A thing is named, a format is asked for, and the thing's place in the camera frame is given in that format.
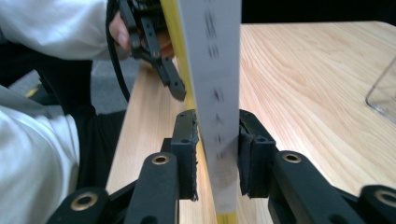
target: finger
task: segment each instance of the finger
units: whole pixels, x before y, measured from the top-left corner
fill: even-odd
[[[175,57],[175,51],[172,44],[169,44],[165,48],[161,49],[163,58],[173,58]]]
[[[167,31],[158,32],[157,38],[161,49],[166,48],[167,46],[172,44],[171,37],[169,36],[169,33]]]
[[[131,49],[128,30],[126,29],[126,25],[120,16],[120,12],[117,12],[116,16],[111,21],[109,31],[111,36],[123,49]]]

